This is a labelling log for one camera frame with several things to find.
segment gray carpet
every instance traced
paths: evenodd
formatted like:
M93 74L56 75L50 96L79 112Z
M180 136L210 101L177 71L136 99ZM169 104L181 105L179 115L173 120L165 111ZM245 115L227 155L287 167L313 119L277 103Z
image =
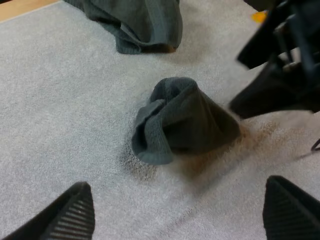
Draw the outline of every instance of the gray carpet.
M253 9L241 0L180 7L172 54L119 54L111 34L63 2L0 24L0 238L76 181L92 186L94 240L264 240L273 174L320 199L320 154L307 154L318 114L246 120L233 146L166 166L132 156L135 115L159 80L193 78L226 107L257 73L234 61L257 28Z

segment black ridged object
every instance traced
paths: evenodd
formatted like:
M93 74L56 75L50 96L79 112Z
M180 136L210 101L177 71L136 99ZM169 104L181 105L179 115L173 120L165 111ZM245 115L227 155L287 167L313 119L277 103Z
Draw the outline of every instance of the black ridged object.
M284 177L270 176L263 223L267 240L320 240L320 202Z
M91 187L77 182L3 240L91 240L95 210Z

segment dark gray towel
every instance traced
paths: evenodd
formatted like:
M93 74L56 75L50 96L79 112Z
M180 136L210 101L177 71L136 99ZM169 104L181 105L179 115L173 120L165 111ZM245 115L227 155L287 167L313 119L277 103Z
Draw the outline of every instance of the dark gray towel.
M173 161L172 151L205 153L232 142L238 123L187 77L161 80L136 116L134 154L152 165Z
M179 0L64 0L115 36L123 54L176 49L182 38Z

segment wooden floor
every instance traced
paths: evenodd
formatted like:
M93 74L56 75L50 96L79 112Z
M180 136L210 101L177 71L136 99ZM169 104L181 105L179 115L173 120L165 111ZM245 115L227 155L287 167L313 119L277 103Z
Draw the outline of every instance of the wooden floor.
M58 0L12 0L0 4L0 22L41 8Z

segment orange object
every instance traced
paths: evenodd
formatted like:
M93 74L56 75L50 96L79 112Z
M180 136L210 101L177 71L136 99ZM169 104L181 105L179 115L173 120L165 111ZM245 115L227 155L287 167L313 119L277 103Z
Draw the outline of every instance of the orange object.
M252 19L257 23L263 23L267 17L267 11L260 11L252 15Z

